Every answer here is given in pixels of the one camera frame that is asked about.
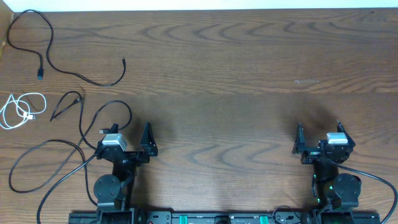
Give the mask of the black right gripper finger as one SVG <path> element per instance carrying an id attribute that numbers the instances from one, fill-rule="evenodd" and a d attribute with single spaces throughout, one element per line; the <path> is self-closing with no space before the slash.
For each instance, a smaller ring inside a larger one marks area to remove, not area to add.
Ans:
<path id="1" fill-rule="evenodd" d="M 296 125 L 296 138 L 292 148 L 293 154 L 302 154 L 306 150 L 305 136 L 303 133 L 303 126 L 301 123 Z"/>
<path id="2" fill-rule="evenodd" d="M 347 138 L 347 140 L 348 140 L 348 145 L 350 145 L 350 146 L 355 146 L 355 145 L 356 145 L 356 143 L 353 141 L 353 139 L 351 138 L 351 136 L 346 132 L 346 130 L 345 130 L 343 124 L 341 123 L 341 121 L 338 120 L 338 119 L 337 119 L 336 128 L 337 128 L 337 132 L 338 132 L 338 133 L 344 133 L 344 134 L 345 134 L 345 136 L 346 136 L 346 138 Z"/>

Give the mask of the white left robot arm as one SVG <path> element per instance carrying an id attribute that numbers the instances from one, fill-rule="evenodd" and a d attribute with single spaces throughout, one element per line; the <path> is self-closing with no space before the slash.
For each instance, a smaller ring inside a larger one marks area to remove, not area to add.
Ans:
<path id="1" fill-rule="evenodd" d="M 141 151 L 127 151 L 127 142 L 114 124 L 98 142 L 97 159 L 113 163 L 111 174 L 102 175 L 94 185 L 98 199 L 97 223 L 146 223 L 146 213 L 131 205 L 137 168 L 158 155 L 152 126 L 146 122 L 140 140 Z"/>

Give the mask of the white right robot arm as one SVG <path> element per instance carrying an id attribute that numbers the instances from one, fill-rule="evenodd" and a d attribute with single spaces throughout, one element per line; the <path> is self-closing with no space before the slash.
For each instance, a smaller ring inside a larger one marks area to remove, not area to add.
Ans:
<path id="1" fill-rule="evenodd" d="M 292 149 L 301 155 L 301 163 L 312 165 L 312 193 L 318 199 L 318 207 L 303 215 L 302 223 L 354 223 L 352 209 L 359 205 L 361 179 L 348 173 L 339 173 L 338 166 L 353 152 L 355 142 L 337 122 L 336 132 L 328 133 L 317 147 L 309 147 L 301 124 Z"/>

